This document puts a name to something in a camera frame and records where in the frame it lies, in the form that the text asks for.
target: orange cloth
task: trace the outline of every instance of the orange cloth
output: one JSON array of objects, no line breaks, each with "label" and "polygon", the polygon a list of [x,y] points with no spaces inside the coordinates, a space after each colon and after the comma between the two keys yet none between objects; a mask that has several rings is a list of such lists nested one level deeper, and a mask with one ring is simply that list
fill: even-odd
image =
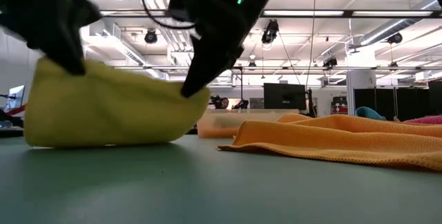
[{"label": "orange cloth", "polygon": [[442,171],[442,126],[371,120],[348,115],[277,122],[247,120],[221,150],[270,151],[297,158]]}]

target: pole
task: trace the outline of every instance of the pole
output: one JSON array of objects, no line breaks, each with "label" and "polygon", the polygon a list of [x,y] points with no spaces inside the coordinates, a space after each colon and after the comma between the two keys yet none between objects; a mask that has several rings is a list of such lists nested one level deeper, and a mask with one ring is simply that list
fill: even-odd
[{"label": "pole", "polygon": [[241,100],[243,100],[244,98],[242,97],[242,74],[243,74],[242,68],[240,68],[240,71],[241,71]]}]

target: black curtain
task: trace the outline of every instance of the black curtain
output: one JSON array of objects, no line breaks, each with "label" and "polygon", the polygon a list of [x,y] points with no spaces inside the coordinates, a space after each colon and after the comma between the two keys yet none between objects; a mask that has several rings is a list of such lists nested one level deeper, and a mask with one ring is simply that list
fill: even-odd
[{"label": "black curtain", "polygon": [[366,106],[376,109],[376,95],[374,89],[354,89],[354,108]]},{"label": "black curtain", "polygon": [[430,107],[433,115],[442,114],[442,82],[428,82]]},{"label": "black curtain", "polygon": [[395,115],[401,121],[412,120],[435,115],[430,104],[433,94],[427,89],[420,88],[355,89],[355,109],[366,106],[374,109],[387,120],[393,120]]},{"label": "black curtain", "polygon": [[376,112],[387,120],[393,120],[396,115],[394,89],[376,89]]}]

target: yellow towel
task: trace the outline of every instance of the yellow towel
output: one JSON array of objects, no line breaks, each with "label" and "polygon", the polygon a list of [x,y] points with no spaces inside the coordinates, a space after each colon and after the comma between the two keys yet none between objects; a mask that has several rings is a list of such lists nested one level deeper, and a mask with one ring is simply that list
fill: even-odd
[{"label": "yellow towel", "polygon": [[297,158],[442,171],[442,126],[347,115],[243,122],[230,151],[270,151]]},{"label": "yellow towel", "polygon": [[47,58],[37,63],[25,137],[38,147],[99,147],[169,142],[201,118],[210,92],[186,99],[182,83],[163,82],[85,61],[72,76]]}]

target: desk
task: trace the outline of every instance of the desk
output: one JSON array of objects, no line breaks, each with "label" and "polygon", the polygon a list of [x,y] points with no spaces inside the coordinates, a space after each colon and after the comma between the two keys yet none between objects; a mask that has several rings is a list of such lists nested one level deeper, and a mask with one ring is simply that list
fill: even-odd
[{"label": "desk", "polygon": [[0,223],[441,222],[442,174],[217,151],[230,142],[52,150],[0,140]]}]

